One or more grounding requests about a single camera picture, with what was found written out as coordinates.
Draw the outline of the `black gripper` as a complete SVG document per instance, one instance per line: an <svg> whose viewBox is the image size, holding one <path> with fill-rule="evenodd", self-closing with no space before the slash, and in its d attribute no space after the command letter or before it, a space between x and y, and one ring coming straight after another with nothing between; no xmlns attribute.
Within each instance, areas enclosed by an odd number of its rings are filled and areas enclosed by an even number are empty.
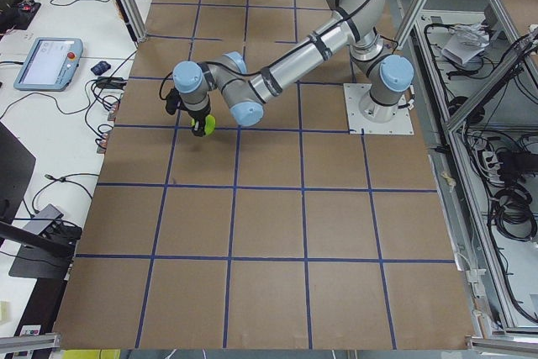
<svg viewBox="0 0 538 359"><path fill-rule="evenodd" d="M210 110L209 109L202 109L198 111L187 111L188 116L191 119L191 131L195 136L201 135L201 128L202 128L202 136L207 136L209 134L209 115Z"/></svg>

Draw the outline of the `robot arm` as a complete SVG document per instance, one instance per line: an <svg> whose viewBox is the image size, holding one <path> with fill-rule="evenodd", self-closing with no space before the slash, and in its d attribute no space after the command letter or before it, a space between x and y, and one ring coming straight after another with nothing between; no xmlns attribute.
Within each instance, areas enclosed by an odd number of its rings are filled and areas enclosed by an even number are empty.
<svg viewBox="0 0 538 359"><path fill-rule="evenodd" d="M237 52L214 61L179 62L171 72L173 87L163 97L166 112L186 112L192 119L193 134L209 135L209 94L217 90L235 122L242 127L253 126L262 120L266 103L346 48L351 61L371 82L359 102L361 116L376 124L392 120L400 98L411 86L414 68L405 57L388 51L376 30L386 0L325 1L330 19L256 72L247 71Z"/></svg>

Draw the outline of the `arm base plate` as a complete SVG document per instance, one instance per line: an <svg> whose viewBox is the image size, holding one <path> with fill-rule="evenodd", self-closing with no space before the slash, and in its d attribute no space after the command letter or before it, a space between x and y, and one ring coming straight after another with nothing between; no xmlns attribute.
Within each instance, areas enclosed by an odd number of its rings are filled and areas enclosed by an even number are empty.
<svg viewBox="0 0 538 359"><path fill-rule="evenodd" d="M345 83L345 108L353 135L414 135L408 100L402 92L398 103L381 106L371 98L370 83Z"/></svg>

